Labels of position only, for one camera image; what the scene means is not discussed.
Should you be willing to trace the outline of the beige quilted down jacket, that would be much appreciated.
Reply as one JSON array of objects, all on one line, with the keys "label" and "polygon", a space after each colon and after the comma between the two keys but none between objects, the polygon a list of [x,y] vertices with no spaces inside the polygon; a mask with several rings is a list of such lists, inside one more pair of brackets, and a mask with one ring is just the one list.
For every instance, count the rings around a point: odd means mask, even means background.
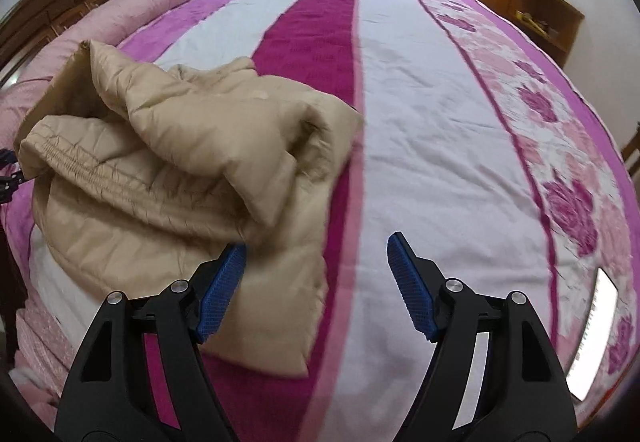
[{"label": "beige quilted down jacket", "polygon": [[228,243],[247,266],[205,350],[306,376],[335,183],[361,127],[340,98],[236,58],[162,69],[81,43],[16,136],[52,257],[96,298],[156,295]]}]

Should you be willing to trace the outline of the wooden chair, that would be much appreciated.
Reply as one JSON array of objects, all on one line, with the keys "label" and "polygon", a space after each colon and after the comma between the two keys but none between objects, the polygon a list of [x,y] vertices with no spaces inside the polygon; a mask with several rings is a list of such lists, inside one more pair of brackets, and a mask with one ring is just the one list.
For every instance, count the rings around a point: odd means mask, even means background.
[{"label": "wooden chair", "polygon": [[620,150],[624,165],[629,176],[633,179],[640,171],[640,123],[637,123],[636,133]]}]

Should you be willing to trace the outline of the white smartphone on bed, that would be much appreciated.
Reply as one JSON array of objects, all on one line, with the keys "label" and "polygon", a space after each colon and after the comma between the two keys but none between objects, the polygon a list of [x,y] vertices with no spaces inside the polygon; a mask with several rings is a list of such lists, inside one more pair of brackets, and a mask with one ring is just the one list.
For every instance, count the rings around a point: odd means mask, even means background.
[{"label": "white smartphone on bed", "polygon": [[585,401],[597,377],[608,346],[617,298],[612,279],[599,267],[582,338],[566,374],[568,390],[578,402]]}]

